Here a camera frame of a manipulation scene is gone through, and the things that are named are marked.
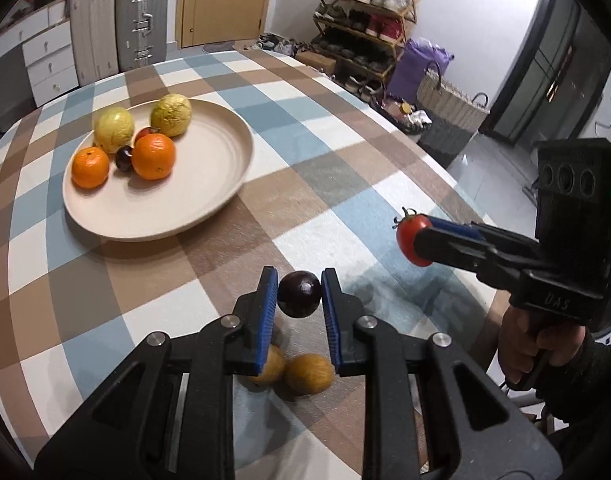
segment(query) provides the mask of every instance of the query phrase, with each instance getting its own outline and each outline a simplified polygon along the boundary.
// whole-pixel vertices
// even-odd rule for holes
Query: metal screw
[[[150,346],[161,346],[166,341],[166,334],[163,332],[153,332],[146,337],[146,343]]]
[[[234,314],[227,314],[221,318],[221,324],[226,328],[236,328],[241,320]]]
[[[442,346],[445,348],[446,346],[450,346],[452,344],[452,338],[443,332],[437,332],[432,336],[432,342],[437,346]]]
[[[377,326],[377,322],[377,318],[373,316],[361,316],[357,320],[359,326],[363,328],[374,328],[375,326]]]

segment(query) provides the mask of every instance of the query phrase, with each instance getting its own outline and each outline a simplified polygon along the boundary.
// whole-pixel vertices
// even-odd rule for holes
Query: plate rim
[[[77,145],[77,147],[74,149],[73,154],[70,156],[70,158],[68,159],[68,163],[66,165],[66,168],[64,170],[64,178],[63,178],[63,182],[61,183],[61,198],[63,200],[64,203],[64,208],[66,210],[66,212],[68,213],[68,216],[70,216],[70,218],[74,221],[74,223],[76,223],[81,229],[85,230],[86,232],[92,233],[100,238],[102,238],[103,240],[114,240],[114,241],[118,241],[118,242],[147,242],[150,240],[160,240],[163,238],[167,238],[169,236],[173,236],[175,234],[181,233],[185,230],[190,229],[191,227],[194,227],[195,225],[204,222],[205,220],[208,220],[211,216],[213,216],[215,213],[217,213],[221,208],[223,208],[226,204],[228,204],[228,202],[230,202],[232,200],[232,198],[234,197],[234,195],[236,195],[240,189],[243,187],[244,183],[246,182],[246,177],[247,174],[250,171],[250,167],[252,166],[252,160],[254,158],[254,132],[252,131],[252,128],[250,127],[250,124],[247,123],[247,121],[241,117],[236,111],[234,111],[232,108],[228,108],[223,106],[222,104],[219,103],[215,103],[213,101],[208,101],[206,99],[200,99],[200,98],[196,98],[196,97],[188,97],[188,99],[190,101],[198,101],[198,102],[202,102],[202,103],[208,103],[210,105],[215,105],[219,108],[223,108],[223,110],[226,110],[227,112],[230,112],[231,114],[234,114],[235,117],[237,117],[246,127],[246,132],[247,132],[247,136],[250,140],[250,159],[248,160],[248,163],[246,165],[246,168],[244,169],[244,172],[241,175],[241,178],[236,182],[236,184],[234,184],[233,188],[230,190],[230,192],[225,193],[224,194],[224,198],[223,200],[221,200],[217,205],[215,205],[213,208],[209,209],[207,213],[199,216],[197,219],[194,219],[190,222],[187,222],[185,224],[183,224],[182,226],[179,226],[178,228],[174,228],[171,230],[167,230],[165,232],[158,232],[157,234],[152,234],[152,235],[146,235],[146,236],[139,236],[139,237],[113,237],[113,236],[108,236],[108,235],[102,235],[99,234],[96,231],[93,231],[92,229],[87,228],[86,226],[82,225],[81,223],[79,223],[75,217],[73,216],[72,212],[70,211],[70,208],[68,207],[68,200],[66,200],[66,185],[68,184],[68,178],[69,175],[67,175],[67,173],[69,172],[69,170],[71,171],[72,168],[72,161],[74,159],[74,156],[79,152],[79,150],[82,149],[82,146],[84,144],[84,142],[87,141],[87,139],[93,134],[94,129],[90,130],[89,132],[87,132],[86,136],[83,138],[83,140]],[[140,103],[138,105],[134,105],[131,106],[130,108],[126,108],[127,111],[130,111],[134,108],[137,107],[141,107],[141,106],[146,106],[152,103],[157,103],[159,102],[159,99],[154,99],[151,101],[146,101],[143,103]],[[113,106],[116,105],[107,105],[103,108],[112,108]]]

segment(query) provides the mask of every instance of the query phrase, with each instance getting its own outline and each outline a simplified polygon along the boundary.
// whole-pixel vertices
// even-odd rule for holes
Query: electrical cord
[[[601,126],[601,128],[605,128],[606,130],[609,130],[611,128],[611,121],[610,121],[610,124],[603,124],[598,121],[594,121],[594,136],[595,137],[599,136],[599,133],[597,132],[597,126]]]

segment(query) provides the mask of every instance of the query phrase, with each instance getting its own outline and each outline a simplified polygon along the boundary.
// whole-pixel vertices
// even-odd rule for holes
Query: beige oval plate
[[[150,126],[156,101],[130,108],[135,134]],[[112,240],[163,238],[201,222],[225,205],[241,188],[252,161],[248,124],[221,105],[190,99],[192,121],[173,137],[177,160],[167,178],[147,181],[122,173],[110,156],[110,174],[102,186],[86,191],[71,178],[70,158],[63,181],[64,204],[84,229]],[[92,146],[92,132],[77,147]]]

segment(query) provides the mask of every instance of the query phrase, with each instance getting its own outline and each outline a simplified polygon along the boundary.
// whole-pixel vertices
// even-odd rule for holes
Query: cardboard box
[[[317,54],[316,52],[311,52],[309,50],[299,52],[296,56],[296,59],[304,65],[311,66],[315,70],[324,72],[327,75],[332,75],[332,73],[334,72],[334,67],[337,64],[336,59],[322,56],[321,54]]]

